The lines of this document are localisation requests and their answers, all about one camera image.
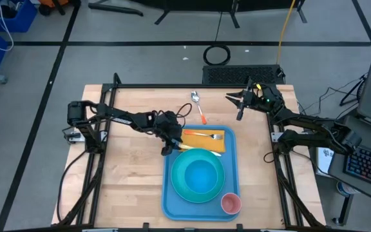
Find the teal bowl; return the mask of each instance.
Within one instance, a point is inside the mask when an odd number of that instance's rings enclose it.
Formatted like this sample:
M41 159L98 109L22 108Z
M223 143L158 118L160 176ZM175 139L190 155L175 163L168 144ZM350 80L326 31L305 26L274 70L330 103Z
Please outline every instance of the teal bowl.
M215 198L221 192L224 180L224 167L220 159L201 148L183 152L171 168L174 190L193 203L204 203Z

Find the red cup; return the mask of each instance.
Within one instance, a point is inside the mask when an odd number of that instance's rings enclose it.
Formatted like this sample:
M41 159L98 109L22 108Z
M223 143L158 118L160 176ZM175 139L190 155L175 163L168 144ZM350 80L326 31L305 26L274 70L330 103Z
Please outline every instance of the red cup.
M222 197L222 208L227 214L235 215L242 209L242 201L238 195L226 193Z

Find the wooden table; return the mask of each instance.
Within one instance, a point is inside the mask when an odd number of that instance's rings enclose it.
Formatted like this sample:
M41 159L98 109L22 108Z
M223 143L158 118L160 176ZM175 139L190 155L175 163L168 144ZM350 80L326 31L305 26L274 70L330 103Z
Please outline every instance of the wooden table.
M283 94L286 106L298 112L293 86L281 85L278 89ZM160 155L163 146L161 140L135 132L123 124L113 123L108 137L95 227L142 227L144 222L149 222L152 228L235 228L236 224L243 224L245 229L284 228L274 164L266 164L263 161L263 156L271 151L266 114L245 110L243 119L237 121L238 110L224 96L225 93L240 90L196 89L208 124L229 126L236 134L243 207L235 220L190 222L168 219L161 209L164 161ZM100 91L101 85L87 85L82 99L99 102ZM151 110L177 111L183 104L191 102L190 91L191 89L169 88L117 89L114 107L133 113ZM187 123L201 124L197 107L193 106L192 112L187 117ZM67 165L83 150L83 143L72 145ZM296 151L309 155L305 147L296 147ZM69 212L81 195L87 159L88 155L76 162L64 180L60 209L62 217ZM291 155L291 161L298 195L310 212L325 224L310 161L294 154ZM287 198L291 224L295 224L292 202L288 195ZM88 199L84 222L88 221L90 204L91 199Z

